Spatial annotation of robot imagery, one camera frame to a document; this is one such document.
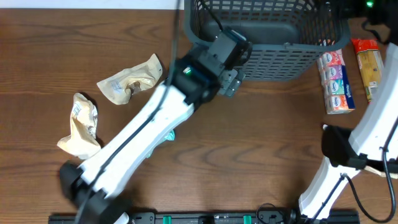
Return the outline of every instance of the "plastic basket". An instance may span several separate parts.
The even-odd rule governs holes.
[[[347,20],[315,10],[304,0],[207,0],[224,27],[253,43],[242,69],[245,80],[284,81],[299,77],[324,52],[343,48],[350,37]],[[210,46],[220,32],[199,0],[185,0],[184,31],[189,40]]]

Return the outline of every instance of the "gray basket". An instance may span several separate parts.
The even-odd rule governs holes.
[[[322,53],[341,49],[349,42],[347,20],[338,20],[327,10],[316,11],[308,1],[207,0],[206,4],[224,27],[242,33],[253,43],[250,60],[235,67],[245,72],[245,80],[297,78]],[[185,0],[184,8],[184,31],[189,40],[210,46],[220,32],[217,23],[199,0]]]

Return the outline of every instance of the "wooden tabletop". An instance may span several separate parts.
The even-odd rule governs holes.
[[[84,93],[97,105],[97,135],[104,146],[153,90],[114,105],[96,83],[153,53],[168,67],[172,16],[172,11],[0,10],[0,223],[46,223],[51,213],[76,212],[57,177],[70,155],[56,146],[70,134],[73,94]],[[351,21],[353,35],[366,36],[358,24]],[[179,56],[189,48],[181,31]],[[174,142],[161,144],[141,164],[127,188],[134,205],[159,212],[295,205],[322,161],[322,124],[354,128],[368,105],[351,44],[343,56],[355,111],[326,115],[316,66],[291,82],[244,82],[234,98],[217,96],[203,105],[177,128]],[[362,172],[353,181],[366,209],[386,217],[386,180]],[[358,208],[351,189],[344,189],[335,207]]]

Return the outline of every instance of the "yellow package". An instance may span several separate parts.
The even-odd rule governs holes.
[[[375,40],[351,39],[355,47],[356,59],[361,71],[366,97],[374,98],[381,81],[383,62]]]

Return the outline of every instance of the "teal object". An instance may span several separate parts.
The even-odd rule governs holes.
[[[166,135],[163,139],[163,141],[159,144],[162,144],[165,141],[174,141],[175,140],[175,132],[174,130],[172,130],[171,132],[168,133],[168,135]],[[152,155],[153,150],[148,153],[147,158],[150,158],[150,155]]]
[[[172,224],[172,217],[163,217],[163,224]]]
[[[251,224],[251,215],[243,216],[243,224]]]

